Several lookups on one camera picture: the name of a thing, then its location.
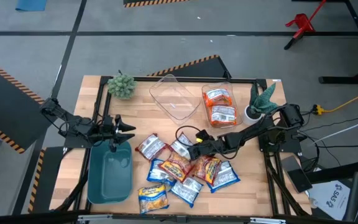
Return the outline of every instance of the snack bag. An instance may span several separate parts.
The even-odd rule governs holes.
[[[203,98],[207,107],[223,105],[231,106],[232,100],[227,89],[215,89],[203,93]]]
[[[179,136],[179,141],[192,146],[193,143],[191,143],[191,141],[187,138],[187,136],[185,136],[185,134],[181,133]],[[187,150],[187,148],[189,146],[185,146],[183,144],[181,144],[178,140],[174,141],[170,147],[171,149],[173,149],[175,152],[177,152],[180,156],[190,160],[190,154],[189,151]]]
[[[236,125],[237,112],[231,106],[213,106],[209,110],[209,120],[213,126],[215,125]]]
[[[206,184],[211,189],[211,193],[215,193],[215,191],[237,183],[238,181],[240,181],[240,179],[231,167],[230,162],[225,161],[222,162],[221,167],[219,168],[219,172],[214,181],[214,185],[211,185],[209,183]]]
[[[167,192],[163,184],[139,189],[140,214],[157,209],[168,208]]]
[[[166,190],[170,190],[177,180],[159,168],[158,165],[163,162],[161,159],[153,159],[149,174],[147,175],[147,181],[163,183]]]
[[[151,134],[142,144],[135,148],[135,151],[140,152],[143,157],[151,161],[156,158],[166,146],[167,144],[159,140],[157,134]]]
[[[186,179],[186,176],[193,168],[190,161],[179,156],[176,152],[172,152],[169,158],[158,166],[180,182],[183,182]]]
[[[213,185],[221,163],[218,158],[203,155],[196,162],[194,175]]]
[[[188,203],[190,208],[193,208],[194,201],[196,200],[202,187],[203,184],[197,182],[195,179],[188,177],[183,182],[183,184],[179,182],[175,183],[171,189],[171,192]]]

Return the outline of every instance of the potted plant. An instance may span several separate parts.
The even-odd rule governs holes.
[[[274,110],[278,105],[270,102],[276,83],[269,86],[261,95],[258,96],[257,88],[252,85],[249,105],[246,107],[244,113],[244,122],[246,124],[255,124],[261,119],[262,114]]]
[[[120,70],[118,73],[118,76],[108,80],[108,91],[120,100],[131,99],[135,93],[136,81],[134,77],[122,74]]]

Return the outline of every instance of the wooden tabletop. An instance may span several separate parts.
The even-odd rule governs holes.
[[[84,76],[80,93],[75,108],[75,115],[92,117],[94,102],[98,92],[100,76]],[[279,105],[284,104],[285,95],[280,80],[277,83],[276,90],[271,101]],[[268,86],[273,80],[267,80]],[[109,114],[121,114],[123,122],[136,127],[131,131],[135,137],[129,140],[132,146],[133,160],[133,188],[130,196],[121,203],[109,205],[92,205],[92,212],[105,213],[139,213],[139,202],[137,190],[141,187],[153,186],[156,183],[146,181],[147,173],[150,169],[150,163],[144,159],[134,148],[138,146],[148,135],[157,133],[159,138],[171,144],[175,140],[175,131],[177,126],[164,112],[153,102],[149,93],[149,88],[154,82],[138,82],[135,96],[131,100],[111,99]],[[201,98],[201,87],[208,83],[182,83],[193,95]],[[249,93],[251,84],[232,84],[234,96],[239,111],[249,103]],[[107,88],[104,88],[103,99],[100,107],[100,113],[103,112]],[[247,126],[240,124],[231,129],[213,129],[208,126],[206,112],[203,104],[200,104],[196,113],[185,123],[193,125],[200,129],[206,129],[207,132],[216,136],[218,134],[230,131],[239,131]],[[195,142],[195,131],[184,129],[185,134]],[[52,195],[50,209],[58,207],[68,194],[78,183],[80,170],[84,155],[84,149],[74,149],[62,160],[58,178],[55,184],[55,190]],[[290,156],[289,153],[281,153],[282,158]],[[164,151],[158,158],[166,159],[169,156],[168,151]],[[156,214],[177,214],[177,215],[237,215],[237,216],[271,216],[272,209],[270,205],[269,187],[264,164],[263,154],[259,151],[257,138],[253,138],[241,147],[235,159],[231,160],[233,169],[241,179],[240,182],[218,190],[211,194],[204,181],[199,180],[204,187],[195,201],[195,206],[190,208],[182,199],[168,193],[170,207],[168,209],[153,211]],[[311,213],[310,203],[306,194],[298,194],[291,185],[287,174],[285,175],[285,184],[292,193],[296,201],[302,208]],[[84,188],[81,208],[85,207],[87,187]],[[280,190],[275,186],[278,208],[283,213]]]

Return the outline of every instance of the orange and black hazard tape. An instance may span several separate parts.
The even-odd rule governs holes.
[[[23,153],[24,149],[20,145],[16,144],[12,139],[10,139],[6,134],[0,130],[0,139],[10,145],[16,152]]]
[[[38,158],[37,169],[35,170],[34,184],[31,189],[30,203],[27,211],[32,213],[34,210],[35,196],[37,195],[38,183],[40,181],[40,174],[42,169],[42,163],[44,162],[45,148],[41,149],[40,157]]]
[[[165,3],[174,3],[174,2],[183,2],[189,0],[151,0],[151,1],[139,1],[131,2],[124,5],[124,7],[137,7],[137,6],[151,6],[156,4],[165,4]]]
[[[0,76],[4,77],[8,82],[12,83],[12,85],[14,85],[16,88],[18,88],[23,93],[27,94],[29,97],[31,97],[33,100],[35,100],[40,105],[42,103],[44,103],[44,100],[39,95],[37,95],[36,93],[34,93],[30,89],[28,89],[25,85],[23,85],[21,82],[17,81],[12,76],[8,75],[7,72],[5,72],[1,68],[0,68]]]
[[[204,62],[204,61],[207,61],[209,59],[218,58],[218,57],[219,57],[219,55],[211,55],[209,57],[200,58],[200,59],[194,60],[192,62],[184,63],[183,65],[177,65],[177,66],[174,66],[174,67],[171,67],[171,68],[167,68],[165,70],[161,70],[159,72],[154,72],[153,74],[149,74],[147,76],[151,76],[151,77],[163,76],[163,75],[166,75],[166,74],[168,74],[168,73],[170,73],[170,72],[172,72],[174,70],[178,70],[178,69],[181,69],[181,68],[184,68],[184,67],[195,65],[197,63]]]

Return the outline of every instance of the green plastic tray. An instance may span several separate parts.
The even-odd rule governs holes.
[[[109,141],[92,147],[88,175],[91,203],[116,203],[128,198],[132,190],[131,145],[124,142],[115,153],[110,151]]]

